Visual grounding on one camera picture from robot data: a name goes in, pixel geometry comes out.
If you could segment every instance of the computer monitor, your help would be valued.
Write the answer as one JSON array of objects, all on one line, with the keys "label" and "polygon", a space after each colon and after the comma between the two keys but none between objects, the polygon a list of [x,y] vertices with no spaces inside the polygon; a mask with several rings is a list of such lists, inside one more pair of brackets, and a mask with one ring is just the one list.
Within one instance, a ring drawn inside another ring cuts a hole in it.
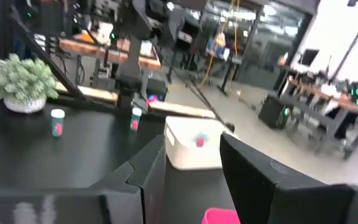
[{"label": "computer monitor", "polygon": [[298,63],[301,65],[310,66],[316,58],[320,50],[306,49]]}]

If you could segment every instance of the gray floor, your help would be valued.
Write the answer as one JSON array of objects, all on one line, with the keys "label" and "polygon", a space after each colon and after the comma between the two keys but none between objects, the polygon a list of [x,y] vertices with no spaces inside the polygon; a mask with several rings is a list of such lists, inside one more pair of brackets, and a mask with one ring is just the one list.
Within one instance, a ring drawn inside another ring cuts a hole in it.
[{"label": "gray floor", "polygon": [[[74,61],[75,58],[66,59],[67,69],[70,72],[68,76],[72,80],[74,80]],[[83,85],[88,86],[89,76],[94,70],[94,59],[84,57],[82,61],[85,68]],[[167,67],[163,67],[161,71],[154,71],[153,76],[165,79],[167,70]],[[168,102],[206,108],[189,89],[180,84],[174,74],[173,82],[174,84],[169,88]],[[339,152],[314,155],[305,132],[301,131],[302,128],[299,133],[289,138],[286,131],[273,131],[258,120],[257,112],[267,95],[265,90],[231,83],[227,86],[230,96],[226,97],[215,87],[220,84],[221,80],[213,80],[213,85],[205,84],[200,88],[220,116],[236,125],[236,134],[246,144],[325,183],[358,183],[358,154],[346,162],[342,160]]]}]

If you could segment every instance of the green light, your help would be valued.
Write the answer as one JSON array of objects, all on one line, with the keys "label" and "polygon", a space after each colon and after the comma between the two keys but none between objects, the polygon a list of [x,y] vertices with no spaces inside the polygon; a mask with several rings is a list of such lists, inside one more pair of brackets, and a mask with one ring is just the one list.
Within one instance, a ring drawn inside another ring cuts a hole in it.
[{"label": "green light", "polygon": [[290,109],[285,108],[285,109],[284,109],[284,115],[285,115],[285,116],[288,116],[289,114],[290,114]]}]

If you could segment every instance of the white storage box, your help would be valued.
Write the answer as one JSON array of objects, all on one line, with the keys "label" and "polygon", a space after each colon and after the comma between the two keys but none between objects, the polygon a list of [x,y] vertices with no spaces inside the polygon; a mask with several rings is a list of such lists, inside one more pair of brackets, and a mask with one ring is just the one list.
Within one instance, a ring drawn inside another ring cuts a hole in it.
[{"label": "white storage box", "polygon": [[[223,131],[233,135],[215,119],[168,116],[164,130],[165,148],[172,166],[179,170],[221,169],[219,145]],[[199,133],[208,136],[203,147],[196,145]]]}]

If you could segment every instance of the black table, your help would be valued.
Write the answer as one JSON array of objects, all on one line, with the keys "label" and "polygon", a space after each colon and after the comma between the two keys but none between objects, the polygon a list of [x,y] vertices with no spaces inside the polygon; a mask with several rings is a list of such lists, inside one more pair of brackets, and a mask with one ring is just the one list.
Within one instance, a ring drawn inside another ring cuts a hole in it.
[{"label": "black table", "polygon": [[[50,111],[66,112],[63,136],[52,137]],[[47,104],[15,114],[0,103],[0,188],[89,187],[118,168],[156,135],[164,119],[129,118]],[[233,208],[221,170],[179,171],[167,162],[162,223],[201,223],[209,207]]]}]

